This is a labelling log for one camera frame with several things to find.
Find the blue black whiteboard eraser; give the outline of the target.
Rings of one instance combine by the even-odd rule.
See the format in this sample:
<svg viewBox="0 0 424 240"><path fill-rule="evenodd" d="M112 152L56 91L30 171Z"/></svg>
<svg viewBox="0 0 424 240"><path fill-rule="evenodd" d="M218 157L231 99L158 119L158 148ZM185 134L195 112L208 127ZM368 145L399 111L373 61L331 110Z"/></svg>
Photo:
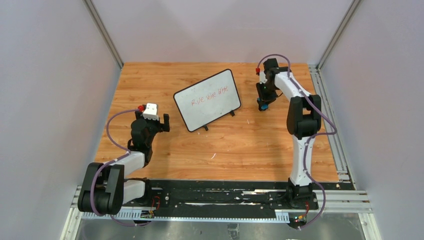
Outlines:
<svg viewBox="0 0 424 240"><path fill-rule="evenodd" d="M260 111L266 111L269 108L269 106L267 104L263 104L259 107Z"/></svg>

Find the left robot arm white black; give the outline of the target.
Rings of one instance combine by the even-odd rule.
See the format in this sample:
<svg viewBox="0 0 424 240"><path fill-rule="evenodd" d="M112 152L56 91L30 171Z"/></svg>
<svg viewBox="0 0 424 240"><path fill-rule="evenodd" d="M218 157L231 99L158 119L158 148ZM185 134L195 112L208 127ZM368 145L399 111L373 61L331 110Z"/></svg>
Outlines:
<svg viewBox="0 0 424 240"><path fill-rule="evenodd" d="M158 133L170 131L170 116L159 117L155 111L134 109L130 139L122 156L107 162L92 162L87 166L77 208L97 216L116 215L122 206L148 193L148 180L128 178L146 167L153 156L153 141Z"/></svg>

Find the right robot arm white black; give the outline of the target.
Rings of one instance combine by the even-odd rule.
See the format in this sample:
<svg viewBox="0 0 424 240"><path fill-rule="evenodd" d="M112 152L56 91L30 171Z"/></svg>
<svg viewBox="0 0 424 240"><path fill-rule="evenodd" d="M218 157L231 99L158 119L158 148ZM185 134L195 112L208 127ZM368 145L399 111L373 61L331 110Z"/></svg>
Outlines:
<svg viewBox="0 0 424 240"><path fill-rule="evenodd" d="M259 77L256 84L259 111L265 111L277 98L277 90L289 101L286 128L293 140L293 166L285 194L279 197L290 205L307 202L313 198L312 180L308 177L311 165L312 136L321 129L321 97L305 90L288 67L255 69Z"/></svg>

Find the white whiteboard black frame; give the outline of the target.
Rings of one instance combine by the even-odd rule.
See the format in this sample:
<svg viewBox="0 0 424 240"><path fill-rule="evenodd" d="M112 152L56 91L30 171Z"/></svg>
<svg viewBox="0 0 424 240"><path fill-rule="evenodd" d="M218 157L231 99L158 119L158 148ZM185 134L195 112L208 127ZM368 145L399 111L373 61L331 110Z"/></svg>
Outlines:
<svg viewBox="0 0 424 240"><path fill-rule="evenodd" d="M194 132L241 107L231 69L225 69L173 95L186 129Z"/></svg>

